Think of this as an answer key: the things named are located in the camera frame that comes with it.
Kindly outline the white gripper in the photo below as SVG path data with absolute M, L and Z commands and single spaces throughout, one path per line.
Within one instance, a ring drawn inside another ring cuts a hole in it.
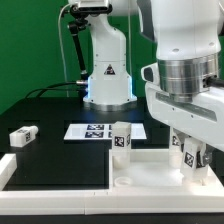
M 183 150 L 189 136 L 205 142 L 197 152 L 198 167 L 212 162 L 213 147 L 224 152 L 224 88 L 210 87 L 194 96 L 191 103 L 178 103 L 160 89 L 156 63 L 143 67 L 141 76 L 146 82 L 148 111 L 154 119 L 174 128 L 174 146 Z

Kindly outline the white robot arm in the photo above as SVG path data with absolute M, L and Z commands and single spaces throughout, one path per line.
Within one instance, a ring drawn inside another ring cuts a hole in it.
M 90 29 L 92 72 L 84 102 L 109 109 L 135 101 L 131 65 L 152 118 L 224 151 L 222 0 L 68 0 Z

